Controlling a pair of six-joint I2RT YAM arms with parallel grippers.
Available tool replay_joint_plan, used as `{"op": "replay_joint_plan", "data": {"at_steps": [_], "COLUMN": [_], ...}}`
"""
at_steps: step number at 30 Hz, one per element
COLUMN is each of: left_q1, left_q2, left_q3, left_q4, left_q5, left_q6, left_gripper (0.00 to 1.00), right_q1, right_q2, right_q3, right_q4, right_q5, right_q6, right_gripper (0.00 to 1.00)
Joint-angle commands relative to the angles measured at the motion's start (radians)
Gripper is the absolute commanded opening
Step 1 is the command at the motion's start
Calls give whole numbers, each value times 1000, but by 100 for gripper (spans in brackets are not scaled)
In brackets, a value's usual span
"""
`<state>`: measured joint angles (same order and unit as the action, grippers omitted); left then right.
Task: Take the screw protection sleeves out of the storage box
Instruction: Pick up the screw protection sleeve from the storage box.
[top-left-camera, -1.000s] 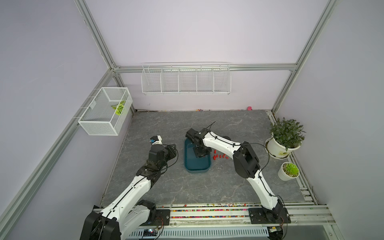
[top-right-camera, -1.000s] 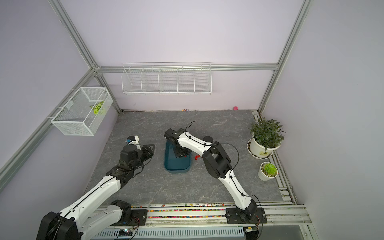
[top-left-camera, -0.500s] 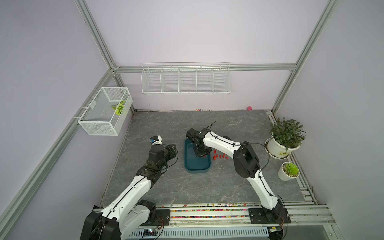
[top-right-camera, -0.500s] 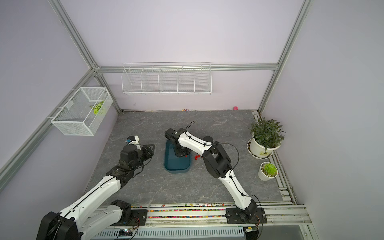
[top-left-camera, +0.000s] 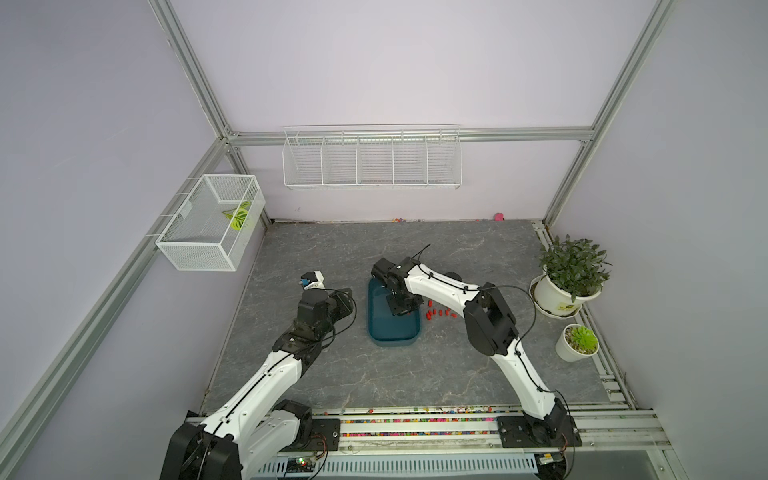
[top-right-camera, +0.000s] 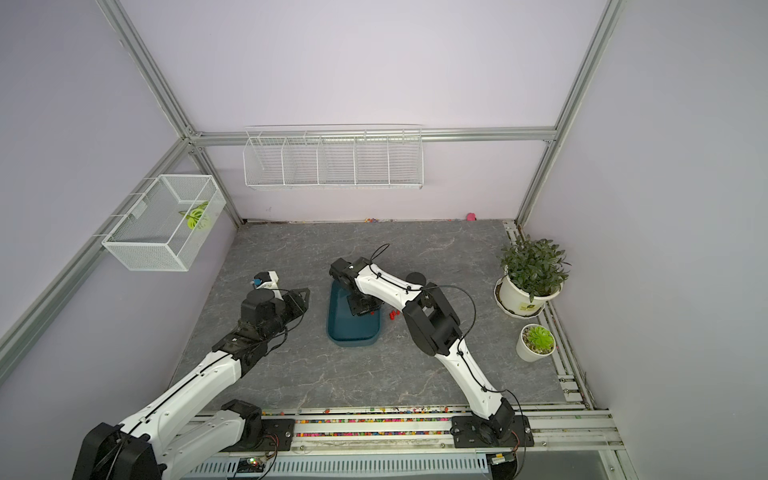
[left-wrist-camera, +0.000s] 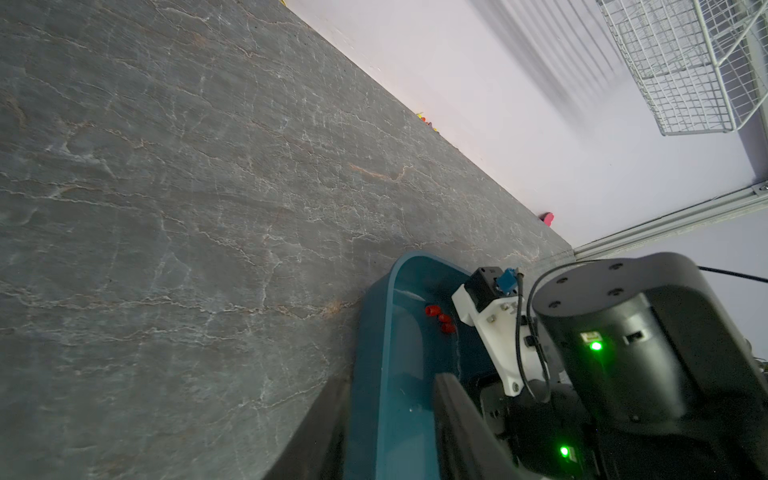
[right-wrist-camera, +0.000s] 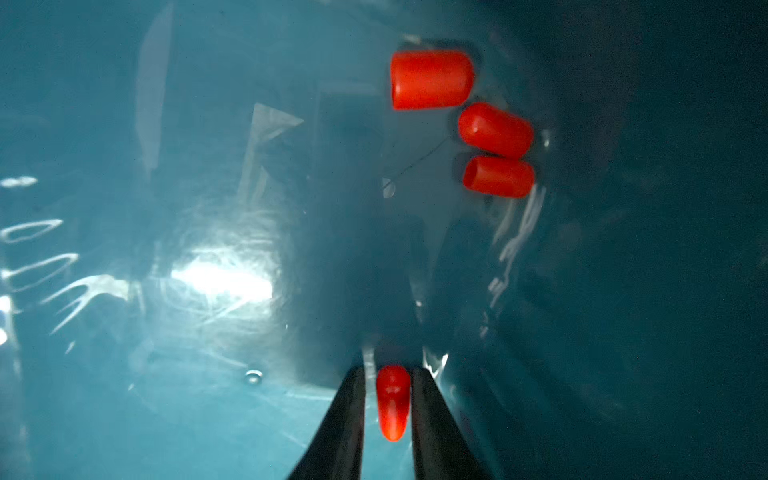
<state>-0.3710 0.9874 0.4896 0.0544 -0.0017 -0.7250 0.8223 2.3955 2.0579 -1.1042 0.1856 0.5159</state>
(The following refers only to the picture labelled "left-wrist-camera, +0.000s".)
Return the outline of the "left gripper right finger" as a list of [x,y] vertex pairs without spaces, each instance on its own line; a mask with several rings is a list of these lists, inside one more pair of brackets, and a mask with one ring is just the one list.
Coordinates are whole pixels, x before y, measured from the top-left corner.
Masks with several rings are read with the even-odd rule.
[[435,440],[441,479],[523,479],[488,429],[457,377],[433,382]]

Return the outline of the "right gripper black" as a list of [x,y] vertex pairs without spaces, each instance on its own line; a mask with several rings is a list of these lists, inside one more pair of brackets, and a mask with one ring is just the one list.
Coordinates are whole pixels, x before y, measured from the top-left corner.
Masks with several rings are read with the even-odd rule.
[[573,386],[531,386],[549,401],[536,402],[529,390],[508,396],[499,380],[479,389],[481,414],[513,465],[548,479],[598,479],[598,428]]

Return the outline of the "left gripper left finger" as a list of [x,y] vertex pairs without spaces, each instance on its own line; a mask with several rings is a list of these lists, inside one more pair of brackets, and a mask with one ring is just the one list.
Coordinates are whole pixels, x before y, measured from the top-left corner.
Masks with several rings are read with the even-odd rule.
[[342,479],[350,379],[328,380],[264,479]]

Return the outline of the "teal plastic storage box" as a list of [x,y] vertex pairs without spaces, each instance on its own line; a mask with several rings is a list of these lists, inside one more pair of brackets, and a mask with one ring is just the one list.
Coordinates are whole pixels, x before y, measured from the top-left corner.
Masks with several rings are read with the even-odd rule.
[[[467,271],[426,252],[400,257],[364,295],[350,392],[346,479],[437,479],[433,380],[467,385],[495,368],[475,328],[455,319]],[[453,317],[445,333],[426,313]]]

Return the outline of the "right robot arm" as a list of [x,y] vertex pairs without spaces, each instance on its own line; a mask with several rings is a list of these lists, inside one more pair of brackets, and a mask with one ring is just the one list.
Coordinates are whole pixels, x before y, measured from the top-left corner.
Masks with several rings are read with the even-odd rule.
[[550,479],[763,479],[767,376],[676,253],[465,283],[504,390],[483,409],[511,463]]

